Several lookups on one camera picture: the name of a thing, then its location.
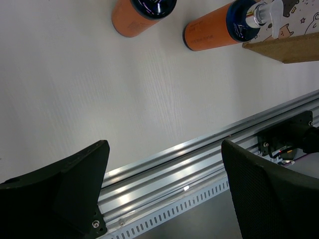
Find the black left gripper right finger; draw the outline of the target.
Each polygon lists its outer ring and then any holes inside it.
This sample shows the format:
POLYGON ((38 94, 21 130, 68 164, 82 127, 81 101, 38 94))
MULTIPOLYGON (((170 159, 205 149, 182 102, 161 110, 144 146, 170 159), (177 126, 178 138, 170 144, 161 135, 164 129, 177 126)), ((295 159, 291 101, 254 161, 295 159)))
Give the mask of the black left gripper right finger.
POLYGON ((317 239, 319 180, 224 140, 222 160, 244 239, 317 239))

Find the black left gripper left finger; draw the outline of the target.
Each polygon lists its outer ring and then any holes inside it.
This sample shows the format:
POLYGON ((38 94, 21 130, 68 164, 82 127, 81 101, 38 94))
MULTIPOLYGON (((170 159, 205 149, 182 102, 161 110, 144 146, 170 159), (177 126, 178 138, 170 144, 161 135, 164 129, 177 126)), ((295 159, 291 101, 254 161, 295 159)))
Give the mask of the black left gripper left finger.
POLYGON ((100 140, 0 185, 3 239, 97 239, 107 232, 98 206, 110 147, 100 140))

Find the orange pump bottle navy top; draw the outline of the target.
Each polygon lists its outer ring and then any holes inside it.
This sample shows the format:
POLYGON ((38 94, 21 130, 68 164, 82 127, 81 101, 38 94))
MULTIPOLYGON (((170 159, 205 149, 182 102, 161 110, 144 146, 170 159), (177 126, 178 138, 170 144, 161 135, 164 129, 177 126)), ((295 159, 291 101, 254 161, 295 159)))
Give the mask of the orange pump bottle navy top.
POLYGON ((183 41, 192 51, 244 43, 255 38, 268 23, 272 25, 272 37, 277 38, 283 13, 282 0, 235 0, 189 22, 183 30, 183 41))

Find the orange pump bottle dark top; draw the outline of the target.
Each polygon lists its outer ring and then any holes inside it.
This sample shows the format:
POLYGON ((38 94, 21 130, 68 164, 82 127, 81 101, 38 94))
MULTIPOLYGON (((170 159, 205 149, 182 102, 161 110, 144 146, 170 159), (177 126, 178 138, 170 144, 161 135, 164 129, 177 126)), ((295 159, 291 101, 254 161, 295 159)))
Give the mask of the orange pump bottle dark top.
POLYGON ((114 29, 135 37, 172 13, 175 0, 118 0, 111 14, 114 29))

